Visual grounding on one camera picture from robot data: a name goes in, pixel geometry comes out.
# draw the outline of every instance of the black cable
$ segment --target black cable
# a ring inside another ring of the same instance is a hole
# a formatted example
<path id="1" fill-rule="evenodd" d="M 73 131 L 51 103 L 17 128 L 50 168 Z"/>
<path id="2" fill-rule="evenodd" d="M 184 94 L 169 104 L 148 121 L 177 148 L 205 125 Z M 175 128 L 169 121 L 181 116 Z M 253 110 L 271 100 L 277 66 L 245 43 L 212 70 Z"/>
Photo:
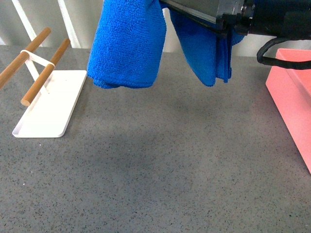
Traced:
<path id="1" fill-rule="evenodd" d="M 286 42 L 286 41 L 290 41 L 290 40 L 300 40 L 300 39 L 288 39 L 288 38 L 277 37 L 277 38 L 273 38 L 272 40 L 269 40 L 258 51 L 258 53 L 257 53 L 257 61 L 259 63 L 264 64 L 264 65 L 277 66 L 277 67 L 282 67 L 282 68 L 285 68 L 285 69 L 311 69 L 311 61 L 290 62 L 290 61 L 279 60 L 277 58 L 264 57 L 264 54 L 273 45 L 280 44 L 280 43 L 283 43 L 283 42 Z"/>

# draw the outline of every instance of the white plastic base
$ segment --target white plastic base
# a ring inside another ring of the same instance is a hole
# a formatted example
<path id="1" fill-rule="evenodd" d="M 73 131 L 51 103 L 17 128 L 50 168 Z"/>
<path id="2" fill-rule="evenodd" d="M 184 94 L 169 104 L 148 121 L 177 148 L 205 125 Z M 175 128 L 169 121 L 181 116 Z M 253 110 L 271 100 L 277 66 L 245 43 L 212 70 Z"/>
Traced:
<path id="1" fill-rule="evenodd" d="M 54 70 L 12 134 L 15 137 L 61 137 L 86 79 L 86 70 Z"/>

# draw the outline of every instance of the white wall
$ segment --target white wall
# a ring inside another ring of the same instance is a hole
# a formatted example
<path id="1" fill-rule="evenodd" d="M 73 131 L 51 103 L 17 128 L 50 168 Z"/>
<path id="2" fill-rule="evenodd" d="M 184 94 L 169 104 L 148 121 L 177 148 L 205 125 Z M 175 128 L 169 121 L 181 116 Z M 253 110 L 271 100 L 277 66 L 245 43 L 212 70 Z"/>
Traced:
<path id="1" fill-rule="evenodd" d="M 65 3 L 65 11 L 70 18 L 64 16 L 61 11 L 61 2 Z M 16 2 L 20 3 L 21 9 L 16 9 Z M 19 12 L 24 11 L 30 27 L 36 34 L 44 27 L 50 27 L 52 33 L 43 43 L 43 46 L 58 47 L 65 37 L 71 39 L 74 36 L 76 43 L 74 48 L 90 48 L 101 14 L 103 0 L 0 0 L 0 44 L 26 46 L 30 42 L 25 20 L 21 20 Z M 169 11 L 163 11 L 167 23 L 167 35 L 164 44 L 166 52 L 181 52 L 177 35 L 170 21 Z M 248 35 L 244 40 L 233 48 L 233 55 L 256 56 L 259 48 L 271 37 Z M 283 48 L 311 49 L 310 41 L 289 42 L 281 45 Z M 273 56 L 276 48 L 271 49 Z"/>

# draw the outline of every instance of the pink tray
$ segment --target pink tray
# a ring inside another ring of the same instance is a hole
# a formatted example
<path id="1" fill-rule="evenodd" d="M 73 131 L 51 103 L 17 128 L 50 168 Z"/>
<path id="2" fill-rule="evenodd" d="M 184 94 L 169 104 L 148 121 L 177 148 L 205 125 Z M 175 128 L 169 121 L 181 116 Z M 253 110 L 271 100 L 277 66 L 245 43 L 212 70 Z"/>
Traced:
<path id="1" fill-rule="evenodd" d="M 286 61 L 311 60 L 311 50 L 279 49 Z M 272 67 L 266 85 L 311 172 L 311 70 Z"/>

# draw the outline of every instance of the blue towel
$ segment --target blue towel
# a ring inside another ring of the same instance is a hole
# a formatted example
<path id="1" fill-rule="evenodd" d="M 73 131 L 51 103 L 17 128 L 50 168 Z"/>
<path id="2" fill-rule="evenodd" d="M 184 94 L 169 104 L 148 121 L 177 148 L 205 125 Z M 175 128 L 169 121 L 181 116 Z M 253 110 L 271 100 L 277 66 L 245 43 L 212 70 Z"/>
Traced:
<path id="1" fill-rule="evenodd" d="M 243 36 L 232 29 L 227 38 L 219 38 L 193 20 L 170 13 L 185 58 L 196 76 L 206 86 L 213 86 L 216 77 L 227 83 L 231 78 L 232 46 L 241 42 Z"/>
<path id="2" fill-rule="evenodd" d="M 157 76 L 166 25 L 158 0 L 105 0 L 95 33 L 87 74 L 102 88 L 150 87 Z M 190 67 L 201 82 L 215 84 L 231 77 L 231 48 L 242 40 L 227 39 L 171 12 L 171 19 Z"/>

